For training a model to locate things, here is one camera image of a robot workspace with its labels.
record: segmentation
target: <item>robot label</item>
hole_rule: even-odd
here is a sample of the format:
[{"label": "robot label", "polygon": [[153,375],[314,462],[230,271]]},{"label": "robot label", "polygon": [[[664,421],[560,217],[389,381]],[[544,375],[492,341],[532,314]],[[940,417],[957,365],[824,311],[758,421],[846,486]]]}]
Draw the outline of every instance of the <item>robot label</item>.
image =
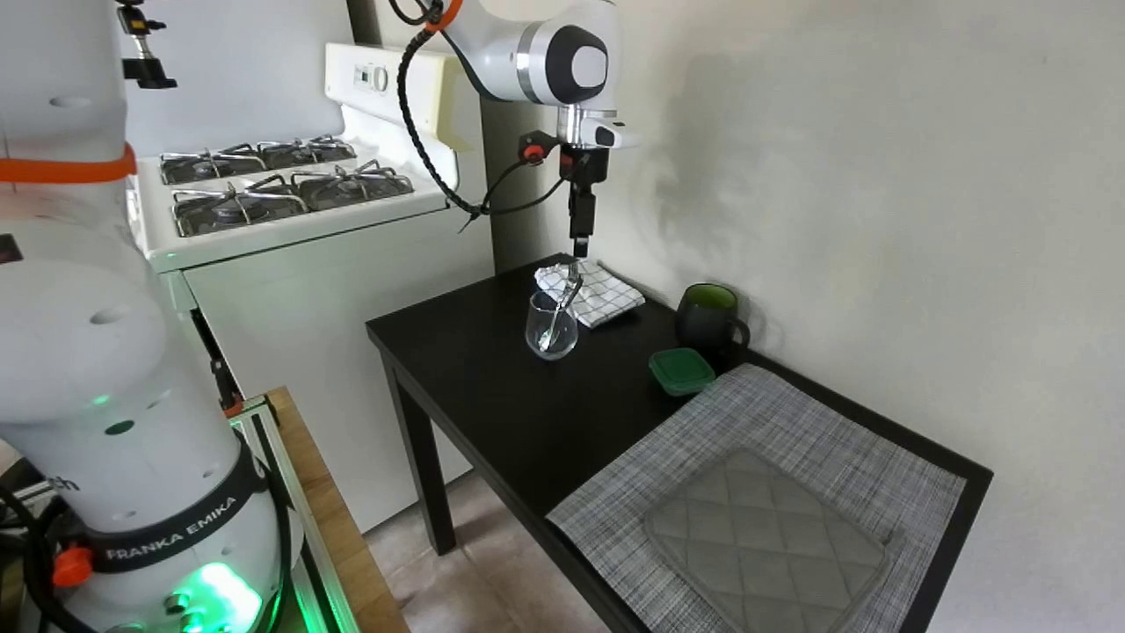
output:
[{"label": "robot label", "polygon": [[0,265],[14,265],[24,260],[21,247],[14,244],[14,236],[0,236]]}]

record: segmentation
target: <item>wooden surface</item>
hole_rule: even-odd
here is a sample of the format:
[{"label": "wooden surface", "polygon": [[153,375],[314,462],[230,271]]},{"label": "wooden surface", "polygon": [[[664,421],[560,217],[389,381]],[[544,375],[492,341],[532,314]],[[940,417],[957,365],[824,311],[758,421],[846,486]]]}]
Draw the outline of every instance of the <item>wooden surface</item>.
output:
[{"label": "wooden surface", "polygon": [[358,628],[405,633],[407,626],[396,613],[396,603],[393,603],[379,565],[373,564],[371,546],[355,532],[355,520],[352,520],[296,400],[289,396],[289,390],[272,390],[269,400],[277,416],[289,462],[291,462],[296,476],[303,478],[310,510],[320,524],[320,539],[330,553],[330,564],[341,574],[341,583],[346,583],[346,594],[348,594],[348,605],[355,613]]}]

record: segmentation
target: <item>black table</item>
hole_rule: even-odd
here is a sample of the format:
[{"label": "black table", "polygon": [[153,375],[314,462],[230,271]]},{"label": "black table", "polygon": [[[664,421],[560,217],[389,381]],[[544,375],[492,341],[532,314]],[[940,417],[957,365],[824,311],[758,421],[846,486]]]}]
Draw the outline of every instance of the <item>black table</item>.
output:
[{"label": "black table", "polygon": [[[539,363],[524,347],[533,268],[371,319],[396,400],[430,543],[436,553],[457,546],[432,417],[598,614],[611,628],[642,628],[544,512],[682,404],[664,396],[646,374],[649,350],[675,345],[672,311],[640,306],[589,331],[571,359]],[[915,622],[924,626],[992,476],[764,355],[744,350],[741,363],[769,365],[846,417],[972,483],[915,605]]]}]

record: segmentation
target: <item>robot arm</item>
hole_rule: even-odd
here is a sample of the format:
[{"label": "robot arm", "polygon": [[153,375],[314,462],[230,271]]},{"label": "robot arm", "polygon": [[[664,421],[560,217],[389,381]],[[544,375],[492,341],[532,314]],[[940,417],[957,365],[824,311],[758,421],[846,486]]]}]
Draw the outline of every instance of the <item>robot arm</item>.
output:
[{"label": "robot arm", "polygon": [[481,96],[560,104],[560,177],[571,184],[574,256],[596,232],[596,184],[620,143],[614,77],[620,16],[607,0],[574,5],[548,21],[498,21],[480,0],[423,0],[427,29],[441,32]]}]

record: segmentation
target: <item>white wall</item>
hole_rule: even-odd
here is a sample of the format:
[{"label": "white wall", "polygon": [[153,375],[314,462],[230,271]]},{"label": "white wall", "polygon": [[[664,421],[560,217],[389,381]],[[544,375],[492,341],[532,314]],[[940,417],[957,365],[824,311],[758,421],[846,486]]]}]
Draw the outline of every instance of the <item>white wall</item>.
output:
[{"label": "white wall", "polygon": [[[596,256],[739,285],[756,347],[996,470],[933,628],[1125,628],[1125,5],[620,7],[646,143]],[[562,236],[565,197],[507,265]]]}]

